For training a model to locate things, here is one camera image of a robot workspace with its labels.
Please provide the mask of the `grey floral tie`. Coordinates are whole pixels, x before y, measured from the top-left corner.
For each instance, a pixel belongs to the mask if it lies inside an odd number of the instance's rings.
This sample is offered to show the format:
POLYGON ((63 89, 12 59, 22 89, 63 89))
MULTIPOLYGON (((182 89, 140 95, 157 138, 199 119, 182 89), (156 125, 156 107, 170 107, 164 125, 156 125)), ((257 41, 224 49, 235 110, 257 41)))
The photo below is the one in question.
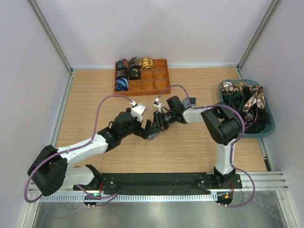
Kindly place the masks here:
POLYGON ((197 104, 197 99, 195 97, 190 97, 189 99, 188 98, 185 98, 184 100, 181 101, 182 104, 184 105, 184 107, 186 109, 189 109, 190 107, 192 106, 196 106, 197 104))

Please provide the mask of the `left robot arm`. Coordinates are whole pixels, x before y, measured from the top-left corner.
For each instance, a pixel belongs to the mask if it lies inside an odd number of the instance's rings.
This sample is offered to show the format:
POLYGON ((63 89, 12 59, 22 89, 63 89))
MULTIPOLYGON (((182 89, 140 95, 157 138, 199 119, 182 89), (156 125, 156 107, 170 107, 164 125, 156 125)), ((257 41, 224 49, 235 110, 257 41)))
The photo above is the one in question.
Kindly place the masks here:
POLYGON ((76 164, 97 154, 108 152, 121 144, 122 139, 134 134, 146 139, 151 127, 148 120, 142 128, 146 107, 137 104, 119 113, 114 121, 92 138, 61 148, 48 145, 42 149, 28 170, 30 179, 43 196, 49 196, 62 187, 96 190, 102 176, 93 165, 77 167, 76 164))

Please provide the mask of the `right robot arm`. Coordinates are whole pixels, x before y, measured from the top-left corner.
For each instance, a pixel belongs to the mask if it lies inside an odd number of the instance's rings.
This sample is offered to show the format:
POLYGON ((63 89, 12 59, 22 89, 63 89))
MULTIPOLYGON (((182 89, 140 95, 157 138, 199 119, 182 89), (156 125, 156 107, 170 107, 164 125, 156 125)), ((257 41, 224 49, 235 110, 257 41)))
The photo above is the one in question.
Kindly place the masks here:
POLYGON ((235 110, 223 103, 204 107, 184 105, 177 96, 168 98, 167 104, 169 107, 164 107, 158 98, 153 103, 158 111, 153 113, 148 139, 154 139, 173 123, 204 123, 217 144, 214 183, 219 188, 227 187, 236 174, 236 168, 233 166, 234 144, 243 130, 242 122, 235 110))

